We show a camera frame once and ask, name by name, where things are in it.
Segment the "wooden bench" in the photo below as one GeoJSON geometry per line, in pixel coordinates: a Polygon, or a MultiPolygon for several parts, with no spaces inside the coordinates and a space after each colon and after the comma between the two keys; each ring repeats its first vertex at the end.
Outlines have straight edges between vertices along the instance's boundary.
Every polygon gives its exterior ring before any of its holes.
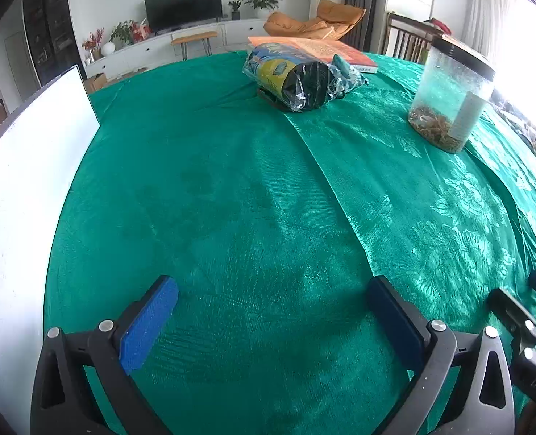
{"type": "Polygon", "coordinates": [[[193,41],[201,41],[203,44],[203,49],[208,55],[212,54],[212,46],[209,45],[209,38],[217,37],[217,31],[207,31],[200,34],[192,34],[191,36],[178,37],[171,41],[172,46],[177,46],[178,44],[182,45],[182,56],[183,60],[187,60],[187,44],[193,41]]]}

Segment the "silver screw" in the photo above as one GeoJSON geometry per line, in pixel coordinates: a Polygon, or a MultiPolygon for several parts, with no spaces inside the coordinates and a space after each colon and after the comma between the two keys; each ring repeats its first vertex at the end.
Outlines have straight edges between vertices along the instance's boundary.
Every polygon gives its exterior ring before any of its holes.
{"type": "Polygon", "coordinates": [[[50,339],[54,339],[55,337],[58,337],[58,334],[60,334],[60,329],[58,327],[51,327],[46,334],[50,339]]]}
{"type": "Polygon", "coordinates": [[[99,324],[99,330],[101,332],[110,332],[113,330],[113,327],[115,327],[115,323],[110,319],[107,319],[99,324]]]}
{"type": "Polygon", "coordinates": [[[498,330],[495,327],[491,327],[490,325],[487,325],[487,327],[485,328],[485,334],[490,339],[496,339],[499,336],[498,330]]]}
{"type": "Polygon", "coordinates": [[[447,328],[447,324],[439,319],[435,319],[431,321],[431,327],[433,327],[434,331],[443,332],[447,328]]]}

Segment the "black jar lid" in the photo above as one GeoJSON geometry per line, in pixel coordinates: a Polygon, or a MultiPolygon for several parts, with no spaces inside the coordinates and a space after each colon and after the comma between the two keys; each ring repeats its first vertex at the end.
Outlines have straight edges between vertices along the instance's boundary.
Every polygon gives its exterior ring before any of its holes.
{"type": "Polygon", "coordinates": [[[431,45],[439,52],[443,52],[445,55],[457,60],[457,62],[462,63],[486,80],[493,81],[495,70],[493,70],[487,59],[479,52],[474,51],[472,48],[446,34],[443,34],[441,37],[435,37],[431,45]]]}

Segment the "book cover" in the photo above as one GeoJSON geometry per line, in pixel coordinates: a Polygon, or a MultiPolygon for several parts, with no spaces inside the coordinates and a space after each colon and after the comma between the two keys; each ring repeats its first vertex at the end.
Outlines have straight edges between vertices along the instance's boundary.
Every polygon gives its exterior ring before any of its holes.
{"type": "Polygon", "coordinates": [[[319,58],[322,62],[331,63],[335,54],[341,56],[351,65],[354,65],[361,72],[375,74],[377,64],[362,52],[347,46],[343,42],[322,39],[301,39],[299,37],[272,37],[272,36],[250,36],[250,44],[254,47],[268,42],[286,44],[298,49],[302,49],[313,57],[319,58]]]}

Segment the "brown jar contents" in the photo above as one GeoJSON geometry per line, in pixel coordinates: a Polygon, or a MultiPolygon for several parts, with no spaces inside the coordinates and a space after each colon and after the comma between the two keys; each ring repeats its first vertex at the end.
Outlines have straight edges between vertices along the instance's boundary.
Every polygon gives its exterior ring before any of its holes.
{"type": "Polygon", "coordinates": [[[409,113],[409,124],[421,136],[445,152],[457,154],[463,150],[465,142],[448,136],[453,124],[445,116],[435,113],[427,106],[419,106],[409,113]]]}

